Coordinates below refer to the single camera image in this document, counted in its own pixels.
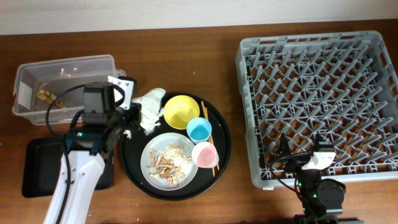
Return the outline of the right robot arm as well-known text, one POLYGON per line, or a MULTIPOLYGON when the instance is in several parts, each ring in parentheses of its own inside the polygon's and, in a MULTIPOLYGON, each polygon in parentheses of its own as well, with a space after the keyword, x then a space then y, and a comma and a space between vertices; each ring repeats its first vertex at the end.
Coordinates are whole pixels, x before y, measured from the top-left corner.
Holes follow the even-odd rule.
POLYGON ((303 214, 295 215, 293 222, 341 223, 338 215, 343 213, 346 186, 335 179, 322 179, 322 171, 336 157, 334 145, 316 134, 311 151, 294 154, 287 136, 281 134, 279 151, 278 161, 284 163, 284 171, 295 174, 293 191, 303 207, 303 214))

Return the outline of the pink cup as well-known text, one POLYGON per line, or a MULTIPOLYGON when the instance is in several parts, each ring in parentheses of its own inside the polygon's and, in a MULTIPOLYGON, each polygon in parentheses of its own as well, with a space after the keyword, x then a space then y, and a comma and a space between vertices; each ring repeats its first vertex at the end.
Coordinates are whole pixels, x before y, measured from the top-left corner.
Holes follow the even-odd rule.
POLYGON ((200 142, 192 149, 192 161, 201 168, 214 168, 219 162, 216 147, 210 142, 200 142))

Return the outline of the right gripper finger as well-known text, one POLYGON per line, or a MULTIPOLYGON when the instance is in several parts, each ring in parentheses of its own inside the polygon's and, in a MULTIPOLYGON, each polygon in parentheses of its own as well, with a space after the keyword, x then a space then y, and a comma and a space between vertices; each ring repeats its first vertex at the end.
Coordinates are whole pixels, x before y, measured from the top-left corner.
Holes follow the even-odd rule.
POLYGON ((284 133, 280 135, 279 155, 291 155, 289 141, 284 133))
POLYGON ((321 134, 316 133, 315 135, 315 146, 332 146, 332 143, 324 138, 321 134))

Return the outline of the white napkin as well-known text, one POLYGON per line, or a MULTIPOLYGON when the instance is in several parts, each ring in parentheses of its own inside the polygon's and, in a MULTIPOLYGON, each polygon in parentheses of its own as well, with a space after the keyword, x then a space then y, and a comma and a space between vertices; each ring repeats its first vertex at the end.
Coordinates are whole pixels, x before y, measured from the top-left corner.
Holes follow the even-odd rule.
POLYGON ((164 108, 161 108, 161 99, 166 91, 163 88, 154 88, 142 97, 134 98, 132 103, 139 103, 141 107, 140 127, 144 128, 144 134, 148 136, 160 126, 159 119, 164 115, 164 108))

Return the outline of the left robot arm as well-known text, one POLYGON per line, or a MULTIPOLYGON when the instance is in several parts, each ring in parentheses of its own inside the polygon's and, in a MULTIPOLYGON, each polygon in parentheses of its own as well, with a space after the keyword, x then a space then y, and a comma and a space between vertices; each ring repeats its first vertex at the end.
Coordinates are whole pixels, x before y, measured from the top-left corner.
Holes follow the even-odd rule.
POLYGON ((141 122, 141 104, 131 103, 128 110, 117 108, 106 123, 99 126, 77 121, 84 117, 80 110, 61 137, 60 173, 45 223, 84 223, 96 185, 121 136, 131 134, 129 125, 141 122))

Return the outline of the blue cup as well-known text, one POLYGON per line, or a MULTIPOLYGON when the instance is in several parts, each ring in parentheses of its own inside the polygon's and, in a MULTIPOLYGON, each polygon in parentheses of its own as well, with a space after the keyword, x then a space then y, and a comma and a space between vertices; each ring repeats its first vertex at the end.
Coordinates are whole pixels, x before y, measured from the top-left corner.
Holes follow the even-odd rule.
POLYGON ((211 124, 205 118, 194 118, 187 125, 188 137, 194 144, 207 141, 211 132, 211 124))

